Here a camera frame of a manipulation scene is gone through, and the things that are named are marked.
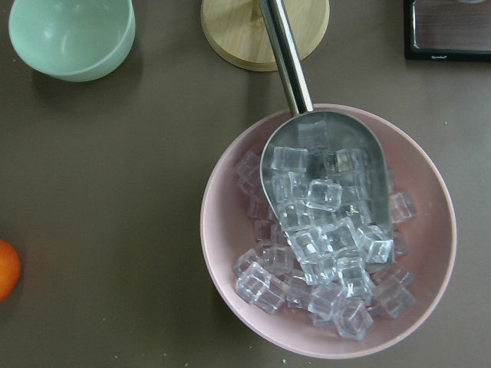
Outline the pink bowl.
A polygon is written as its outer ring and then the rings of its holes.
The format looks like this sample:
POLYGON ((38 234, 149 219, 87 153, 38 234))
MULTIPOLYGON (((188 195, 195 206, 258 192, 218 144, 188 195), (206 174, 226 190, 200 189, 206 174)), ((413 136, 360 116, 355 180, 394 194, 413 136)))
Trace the pink bowl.
POLYGON ((409 253, 400 264, 415 274, 410 293, 416 304, 397 318, 379 317, 361 341, 343 339, 333 327, 310 325, 301 310, 267 314, 235 292, 232 267, 255 243, 246 198, 236 185, 234 165, 248 149, 261 149, 272 132, 290 116, 281 110, 240 134, 216 164, 203 196, 200 234, 210 277, 232 312, 251 330, 286 350, 321 359, 351 359, 392 347, 413 333, 433 312, 445 292, 456 257, 456 216, 450 194, 430 157, 403 130, 355 107, 326 104, 364 122, 380 140, 395 186, 407 191, 415 218, 400 225, 409 253))

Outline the wooden cup tree stand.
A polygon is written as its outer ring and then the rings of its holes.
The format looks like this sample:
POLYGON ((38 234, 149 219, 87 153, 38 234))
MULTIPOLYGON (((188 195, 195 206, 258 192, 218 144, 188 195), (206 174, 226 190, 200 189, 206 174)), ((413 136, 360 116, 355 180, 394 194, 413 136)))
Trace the wooden cup tree stand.
MULTIPOLYGON (((284 2, 299 57, 303 60, 320 45, 328 28, 328 0, 284 2)), ((201 25, 212 49, 230 64, 257 72, 277 66, 258 1, 203 0, 201 25)))

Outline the metal ice scoop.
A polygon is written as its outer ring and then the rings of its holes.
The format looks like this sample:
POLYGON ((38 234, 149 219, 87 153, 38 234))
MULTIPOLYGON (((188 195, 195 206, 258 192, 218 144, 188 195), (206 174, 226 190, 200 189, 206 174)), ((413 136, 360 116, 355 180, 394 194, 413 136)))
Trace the metal ice scoop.
POLYGON ((280 1, 259 4, 292 113, 262 151, 265 196, 302 264, 356 251, 376 271, 394 262, 386 159, 347 113, 314 108, 280 1))

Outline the clear ice cubes pile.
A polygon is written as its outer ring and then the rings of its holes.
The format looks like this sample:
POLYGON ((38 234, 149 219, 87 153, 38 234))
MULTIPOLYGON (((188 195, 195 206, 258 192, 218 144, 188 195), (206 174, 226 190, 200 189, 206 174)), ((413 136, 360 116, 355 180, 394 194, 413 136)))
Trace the clear ice cubes pile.
POLYGON ((256 240, 233 266, 236 293, 268 314, 305 310, 313 326, 333 325, 351 340, 364 339, 376 316, 414 306, 414 277, 394 261, 402 236, 373 220, 369 152, 335 149, 319 120, 300 124, 295 145, 273 153, 270 198, 257 153, 235 167, 256 240))

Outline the orange fruit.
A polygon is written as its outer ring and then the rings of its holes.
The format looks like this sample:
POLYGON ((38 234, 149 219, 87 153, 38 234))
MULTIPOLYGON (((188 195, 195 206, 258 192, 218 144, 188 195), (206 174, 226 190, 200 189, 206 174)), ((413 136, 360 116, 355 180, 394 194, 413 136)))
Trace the orange fruit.
POLYGON ((21 259, 15 248, 3 239, 1 240, 0 262, 0 298, 3 302, 13 292, 21 275, 21 259))

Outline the dark wood glass tray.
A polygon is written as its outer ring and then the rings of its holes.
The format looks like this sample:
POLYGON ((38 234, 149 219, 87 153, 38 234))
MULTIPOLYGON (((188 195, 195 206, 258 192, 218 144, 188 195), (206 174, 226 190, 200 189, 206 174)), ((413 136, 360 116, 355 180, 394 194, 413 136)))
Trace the dark wood glass tray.
POLYGON ((404 1, 404 56, 490 61, 489 1, 404 1))

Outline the mint green bowl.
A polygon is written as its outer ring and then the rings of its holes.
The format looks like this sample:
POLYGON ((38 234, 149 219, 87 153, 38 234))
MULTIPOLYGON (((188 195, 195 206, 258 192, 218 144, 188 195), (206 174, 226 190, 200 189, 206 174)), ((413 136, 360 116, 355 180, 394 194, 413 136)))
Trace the mint green bowl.
POLYGON ((8 34, 32 69, 70 82, 93 81, 117 69, 136 34, 131 1, 15 1, 8 34))

